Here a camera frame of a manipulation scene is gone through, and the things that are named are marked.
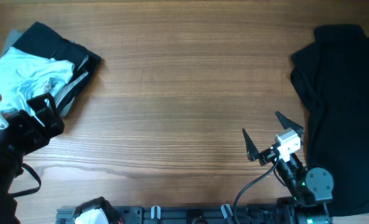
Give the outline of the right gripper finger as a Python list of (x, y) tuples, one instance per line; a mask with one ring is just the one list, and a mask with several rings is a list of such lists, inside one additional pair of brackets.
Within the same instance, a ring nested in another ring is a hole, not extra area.
[(297, 124), (294, 121), (290, 120), (289, 118), (285, 117), (279, 111), (276, 111), (275, 115), (277, 116), (278, 121), (281, 123), (284, 129), (291, 128), (299, 135), (299, 137), (301, 137), (304, 134), (304, 128), (300, 124)]
[(245, 139), (246, 144), (246, 154), (249, 161), (253, 162), (259, 159), (259, 151), (257, 150), (255, 144), (251, 140), (249, 134), (246, 132), (246, 129), (242, 129), (242, 133)]

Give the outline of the light blue t-shirt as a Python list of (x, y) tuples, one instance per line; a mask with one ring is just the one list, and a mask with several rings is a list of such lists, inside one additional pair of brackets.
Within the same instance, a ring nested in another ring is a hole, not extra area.
[(27, 54), (10, 47), (0, 58), (0, 111), (24, 110), (34, 116), (27, 100), (50, 93), (56, 97), (73, 77), (75, 65)]

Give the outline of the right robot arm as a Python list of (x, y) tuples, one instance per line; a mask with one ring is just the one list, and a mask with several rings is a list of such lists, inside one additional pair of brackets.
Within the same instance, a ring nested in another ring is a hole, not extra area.
[(272, 167), (238, 193), (232, 208), (233, 221), (240, 222), (237, 206), (244, 192), (273, 173), (291, 195), (278, 198), (274, 204), (248, 204), (244, 213), (249, 223), (332, 223), (327, 208), (333, 199), (332, 174), (322, 167), (302, 164), (296, 152), (303, 146), (304, 128), (278, 111), (275, 115), (284, 131), (276, 135), (272, 146), (261, 152), (246, 130), (242, 130), (248, 160), (258, 161), (261, 166), (272, 164)]

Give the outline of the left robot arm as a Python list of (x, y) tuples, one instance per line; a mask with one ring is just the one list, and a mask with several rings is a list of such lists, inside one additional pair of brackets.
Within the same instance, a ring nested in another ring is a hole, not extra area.
[(42, 184), (35, 170), (23, 163), (24, 156), (48, 145), (65, 128), (50, 93), (27, 100), (27, 104), (34, 110), (35, 116), (20, 110), (8, 117), (6, 127), (0, 129), (0, 223), (19, 223), (15, 198), (40, 190), (40, 187), (35, 187), (14, 193), (9, 191), (13, 180), (25, 170), (39, 185)]

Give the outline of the black shirt at right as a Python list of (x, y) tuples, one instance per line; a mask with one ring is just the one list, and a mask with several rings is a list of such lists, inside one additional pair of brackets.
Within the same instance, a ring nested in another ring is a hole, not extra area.
[(369, 37), (358, 25), (315, 28), (291, 57), (291, 83), (309, 110), (307, 163), (334, 178), (332, 216), (369, 213)]

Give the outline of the black folded garment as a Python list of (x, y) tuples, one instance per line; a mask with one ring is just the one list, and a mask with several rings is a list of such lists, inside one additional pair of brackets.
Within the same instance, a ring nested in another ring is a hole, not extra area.
[(57, 111), (65, 117), (74, 99), (90, 83), (101, 57), (84, 46), (63, 38), (47, 25), (35, 22), (12, 45), (35, 56), (68, 60), (74, 64), (73, 76), (55, 97)]

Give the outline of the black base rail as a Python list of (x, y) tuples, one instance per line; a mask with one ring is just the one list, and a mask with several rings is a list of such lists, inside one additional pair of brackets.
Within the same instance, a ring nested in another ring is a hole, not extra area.
[(278, 207), (275, 204), (249, 204), (234, 209), (229, 204), (219, 207), (160, 207), (140, 206), (101, 208), (79, 206), (59, 209), (57, 223), (122, 223), (122, 224), (329, 224), (323, 206)]

